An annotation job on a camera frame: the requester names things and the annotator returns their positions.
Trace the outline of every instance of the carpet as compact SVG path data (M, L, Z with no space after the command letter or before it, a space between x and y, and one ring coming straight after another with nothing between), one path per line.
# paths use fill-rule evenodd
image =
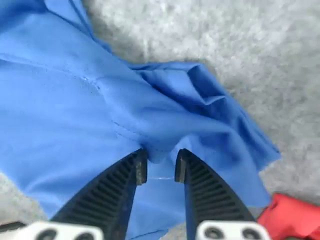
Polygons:
M318 0L85 0L95 33L133 63L198 61L252 115L282 159L267 189L320 204ZM44 219L0 174L0 222ZM185 239L185 226L167 239Z

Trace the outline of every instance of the red fabric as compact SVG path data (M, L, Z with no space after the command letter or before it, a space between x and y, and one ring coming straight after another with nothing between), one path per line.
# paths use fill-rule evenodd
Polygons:
M320 207L276 193L258 218L273 240L286 237L320 240Z

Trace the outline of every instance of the ridged black grip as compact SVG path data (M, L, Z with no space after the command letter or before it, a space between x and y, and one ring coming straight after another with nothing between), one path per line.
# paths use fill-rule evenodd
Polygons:
M255 221L229 185L204 161L181 149L175 164L175 181L184 183L188 240L194 240L205 220Z
M95 226L105 240L124 240L137 185L147 181L147 152L119 160L82 188L51 221Z

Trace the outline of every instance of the screw hole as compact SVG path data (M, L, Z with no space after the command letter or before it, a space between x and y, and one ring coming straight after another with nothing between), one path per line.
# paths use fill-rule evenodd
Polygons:
M245 239L249 239L249 240L260 240L260 234L253 229L250 228L246 228L245 230L243 230L242 232L243 236Z
M47 229L42 231L36 240L54 240L57 235L57 231L54 229Z
M215 227L208 227L204 231L204 235L209 239L223 239L224 238L224 234L222 233L222 231L220 231L218 228L215 228Z
M91 233L82 233L75 240L94 240L94 236Z

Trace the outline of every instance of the blue fabric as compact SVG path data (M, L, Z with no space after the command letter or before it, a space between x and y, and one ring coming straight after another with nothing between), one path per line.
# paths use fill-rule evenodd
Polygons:
M277 148L199 63L129 64L93 36L80 0L1 0L0 170L50 218L138 148L149 154L127 239L185 220L178 150L215 169L248 206L269 203L258 172Z

